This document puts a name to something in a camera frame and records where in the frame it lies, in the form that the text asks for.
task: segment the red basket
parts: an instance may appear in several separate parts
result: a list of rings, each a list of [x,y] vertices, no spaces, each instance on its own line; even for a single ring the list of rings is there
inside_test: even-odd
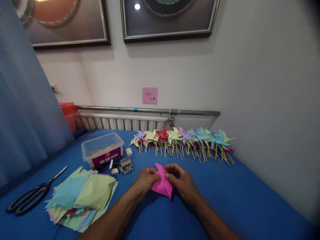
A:
[[[71,132],[75,132],[76,131],[76,123],[74,121],[74,113],[78,111],[78,109],[76,108],[76,106],[74,105],[73,102],[71,103],[59,103],[61,110],[63,112],[63,115],[66,119],[66,121],[69,124],[69,127],[71,129]]]
[[[68,115],[64,115],[64,117],[69,124],[71,132],[74,133],[76,131],[76,122],[74,121],[74,115],[68,114]]]

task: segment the radiator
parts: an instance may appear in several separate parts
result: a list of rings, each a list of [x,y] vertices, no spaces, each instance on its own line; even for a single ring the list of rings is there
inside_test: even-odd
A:
[[[127,131],[150,131],[162,129],[168,118],[154,116],[130,116],[118,114],[100,113],[75,113],[77,127],[84,127],[88,130],[99,129],[119,129]]]

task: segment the square paper sheet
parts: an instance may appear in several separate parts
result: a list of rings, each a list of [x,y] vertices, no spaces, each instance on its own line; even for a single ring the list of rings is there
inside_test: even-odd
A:
[[[142,88],[142,103],[158,103],[158,88]]]

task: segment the curtain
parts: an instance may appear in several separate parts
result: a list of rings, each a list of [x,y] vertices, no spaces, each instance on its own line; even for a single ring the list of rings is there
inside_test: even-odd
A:
[[[72,140],[11,0],[1,0],[0,187]]]

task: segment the black frame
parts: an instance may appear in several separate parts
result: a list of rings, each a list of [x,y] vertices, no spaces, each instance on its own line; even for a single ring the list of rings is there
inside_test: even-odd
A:
[[[179,39],[192,39],[192,38],[207,38],[210,37],[213,31],[213,26],[216,20],[217,11],[219,8],[220,0],[217,0],[217,4],[213,9],[213,21],[211,23],[210,30],[202,31],[198,33],[179,33],[179,34],[164,34],[162,36],[150,36],[150,37],[134,37],[134,38],[126,38],[125,34],[125,25],[124,25],[124,4],[122,4],[122,0],[120,0],[121,5],[121,17],[122,17],[122,30],[123,30],[123,41],[124,43],[136,43],[136,42],[154,42],[154,41],[167,41],[167,40],[179,40]]]
[[[103,21],[106,30],[106,40],[99,41],[99,42],[81,42],[81,43],[63,43],[63,44],[55,44],[55,45],[48,45],[48,46],[33,46],[34,50],[47,50],[47,49],[62,49],[62,48],[75,48],[75,47],[91,47],[91,46],[110,46],[111,39],[110,39],[110,32],[109,32],[109,24],[108,24],[108,16],[107,16],[107,6],[105,0],[100,0],[101,7],[102,7],[102,14],[103,14]]]

